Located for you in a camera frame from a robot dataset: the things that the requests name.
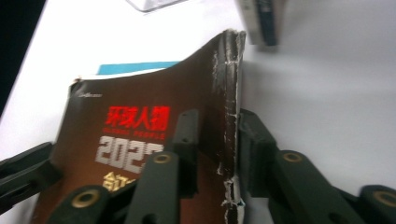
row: white surface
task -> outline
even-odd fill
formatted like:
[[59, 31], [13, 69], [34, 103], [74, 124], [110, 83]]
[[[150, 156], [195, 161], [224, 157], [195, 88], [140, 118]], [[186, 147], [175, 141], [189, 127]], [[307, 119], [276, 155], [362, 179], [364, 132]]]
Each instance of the white surface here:
[[[283, 10], [277, 50], [247, 42], [242, 107], [336, 187], [396, 189], [396, 2], [294, 0]], [[122, 0], [48, 0], [1, 118], [0, 160], [55, 141], [78, 75], [102, 63], [182, 60], [227, 28], [243, 29], [234, 1], [143, 15]], [[0, 223], [26, 223], [29, 203]], [[265, 207], [248, 200], [249, 223], [271, 223]]]

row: book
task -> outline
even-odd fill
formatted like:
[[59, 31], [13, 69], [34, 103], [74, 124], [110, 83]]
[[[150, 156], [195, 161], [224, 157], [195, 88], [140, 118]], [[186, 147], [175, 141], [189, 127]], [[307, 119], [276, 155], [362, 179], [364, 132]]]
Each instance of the book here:
[[178, 115], [190, 109], [199, 111], [198, 193], [181, 200], [180, 223], [241, 223], [236, 160], [245, 36], [226, 30], [160, 71], [78, 79], [50, 156], [64, 177], [39, 195], [32, 223], [45, 223], [75, 189], [117, 191], [138, 179], [145, 159], [163, 150]]
[[252, 45], [276, 46], [275, 7], [272, 0], [238, 0], [239, 11]]

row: black object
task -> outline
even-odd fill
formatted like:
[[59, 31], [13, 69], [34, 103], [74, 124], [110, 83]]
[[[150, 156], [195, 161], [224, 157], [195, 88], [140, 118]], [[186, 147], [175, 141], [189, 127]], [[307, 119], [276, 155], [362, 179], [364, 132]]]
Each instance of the black object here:
[[269, 198], [275, 223], [396, 223], [396, 191], [367, 186], [359, 198], [330, 185], [303, 154], [279, 150], [254, 113], [241, 110], [241, 170], [252, 197]]
[[273, 0], [256, 0], [262, 38], [267, 46], [276, 45]]
[[0, 116], [45, 0], [0, 0]]
[[51, 143], [0, 161], [0, 214], [51, 186], [61, 173], [50, 163]]

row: black plastic part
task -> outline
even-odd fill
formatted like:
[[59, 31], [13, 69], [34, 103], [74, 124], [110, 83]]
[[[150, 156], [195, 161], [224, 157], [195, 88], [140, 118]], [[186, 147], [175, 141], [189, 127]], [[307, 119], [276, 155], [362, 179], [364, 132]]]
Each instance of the black plastic part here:
[[365, 186], [358, 199], [358, 211], [369, 224], [396, 223], [396, 190], [385, 186]]
[[198, 110], [185, 111], [178, 117], [175, 136], [165, 151], [180, 159], [179, 195], [192, 198], [197, 192]]
[[252, 197], [268, 197], [266, 178], [275, 154], [279, 151], [275, 138], [259, 117], [241, 109], [239, 121], [239, 164], [242, 183]]
[[296, 223], [364, 223], [303, 154], [279, 151], [273, 173], [295, 215]]
[[163, 151], [148, 157], [125, 223], [179, 222], [178, 169], [179, 159], [176, 153]]
[[62, 174], [50, 163], [51, 143], [0, 162], [0, 214], [57, 182]]
[[67, 198], [52, 212], [48, 224], [100, 223], [110, 194], [102, 186], [86, 186], [67, 195]]

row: metal rivet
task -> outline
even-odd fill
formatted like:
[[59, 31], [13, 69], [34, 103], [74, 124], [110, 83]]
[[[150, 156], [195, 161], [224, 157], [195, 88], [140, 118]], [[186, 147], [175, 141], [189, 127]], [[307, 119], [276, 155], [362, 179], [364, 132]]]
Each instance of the metal rivet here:
[[99, 190], [89, 189], [74, 197], [72, 201], [72, 205], [73, 207], [76, 208], [83, 208], [96, 203], [98, 200], [99, 200]]
[[161, 155], [158, 155], [158, 156], [154, 157], [154, 162], [156, 162], [156, 163], [167, 163], [171, 159], [172, 159], [171, 156], [165, 155], [165, 154], [161, 154]]
[[288, 152], [283, 154], [283, 159], [285, 161], [291, 161], [291, 162], [299, 162], [303, 160], [303, 158], [299, 154], [293, 152]]
[[396, 194], [387, 191], [375, 191], [373, 194], [377, 201], [389, 207], [396, 207]]

